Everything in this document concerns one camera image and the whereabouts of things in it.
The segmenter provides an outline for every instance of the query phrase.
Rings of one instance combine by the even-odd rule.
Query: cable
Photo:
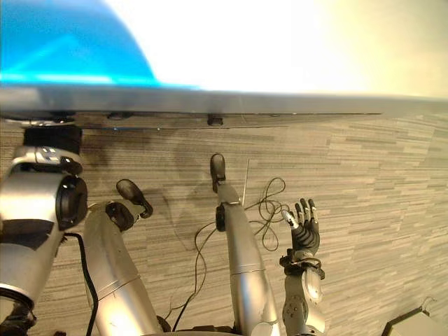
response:
[[[81,254],[81,266],[83,268],[84,273],[84,280],[87,284],[87,287],[89,288],[90,294],[92,296],[93,300],[93,308],[92,313],[90,315],[90,321],[89,326],[87,327],[87,332],[85,333],[86,336],[90,336],[92,334],[93,324],[95,323],[95,318],[97,317],[97,311],[98,311],[98,294],[95,290],[95,286],[93,284],[92,278],[90,277],[89,270],[87,268],[87,261],[85,259],[85,249],[84,249],[84,242],[83,238],[78,233],[71,233],[67,232],[64,233],[64,237],[75,237],[78,240],[79,245],[79,252]]]
[[[276,192],[271,192],[270,193],[270,188],[272,187],[273,183],[275,181],[280,181],[281,182],[281,187],[280,190],[276,191]],[[271,224],[272,223],[278,223],[281,222],[283,220],[283,217],[281,216],[281,211],[282,210],[288,210],[290,211],[290,208],[287,204],[281,203],[277,200],[274,199],[270,199],[270,197],[278,195],[280,193],[282,193],[284,190],[286,189],[286,182],[281,178],[281,177],[274,177],[272,178],[268,184],[266,185],[266,188],[263,190],[263,197],[256,203],[249,205],[248,207],[244,208],[244,210],[248,210],[251,209],[253,207],[258,206],[258,213],[260,215],[260,217],[262,218],[262,220],[250,220],[249,223],[259,223],[261,224],[261,228],[258,229],[254,235],[258,235],[259,233],[263,232],[262,234],[262,245],[263,247],[268,250],[269,252],[273,252],[276,251],[279,247],[279,238],[277,237],[277,234],[275,233],[275,231],[271,228]],[[204,245],[207,243],[207,241],[210,239],[210,237],[212,236],[213,233],[216,232],[216,228],[213,229],[208,236],[205,238],[205,240],[202,242],[202,245],[199,247],[197,245],[197,238],[199,236],[199,234],[203,231],[203,229],[209,227],[210,225],[215,224],[215,221],[210,222],[204,226],[202,226],[198,231],[196,231],[195,233],[195,248],[197,251],[197,255],[196,255],[196,260],[195,260],[195,289],[194,291],[191,293],[191,295],[188,297],[188,299],[185,301],[184,304],[181,304],[180,306],[177,307],[170,307],[168,314],[165,316],[165,320],[168,319],[168,317],[171,315],[171,313],[176,310],[176,309],[180,309],[182,308],[181,312],[179,313],[179,315],[177,316],[176,322],[174,323],[173,326],[173,330],[172,331],[176,331],[177,325],[179,324],[179,321],[181,320],[181,317],[184,313],[184,311],[186,310],[188,303],[190,303],[196,296],[197,294],[199,294],[199,292],[201,291],[205,279],[207,277],[207,263],[205,262],[204,256],[202,255],[202,249],[204,248]],[[266,234],[267,232],[270,231],[275,238],[275,247],[274,248],[269,248],[266,243],[265,243],[265,239],[266,239]],[[204,277],[202,278],[201,284],[199,285],[199,287],[197,287],[198,284],[198,272],[197,272],[197,264],[199,259],[201,258],[202,264],[204,265]]]

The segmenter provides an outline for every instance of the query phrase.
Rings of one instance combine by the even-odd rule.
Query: blue object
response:
[[[99,0],[1,2],[2,85],[159,87],[126,26]]]

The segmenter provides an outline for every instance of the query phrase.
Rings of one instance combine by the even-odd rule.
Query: robot forearm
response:
[[[293,241],[293,248],[289,248],[287,255],[280,259],[286,274],[283,322],[288,336],[322,335],[325,317],[318,303],[323,296],[321,280],[325,273],[321,269],[321,261],[314,257],[320,244],[319,224],[312,199],[309,207],[304,199],[300,203],[303,211],[298,203],[295,204],[298,222],[293,213],[282,212],[290,225]]]

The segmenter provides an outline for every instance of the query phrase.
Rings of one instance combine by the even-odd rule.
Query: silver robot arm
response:
[[[322,335],[325,317],[318,304],[322,301],[321,280],[325,273],[321,261],[314,257],[320,244],[316,207],[312,199],[307,203],[302,198],[295,208],[298,222],[292,212],[282,211],[293,241],[293,248],[280,259],[286,274],[283,322],[288,336]]]
[[[0,334],[26,335],[64,231],[87,212],[81,173],[81,130],[24,131],[0,187]]]

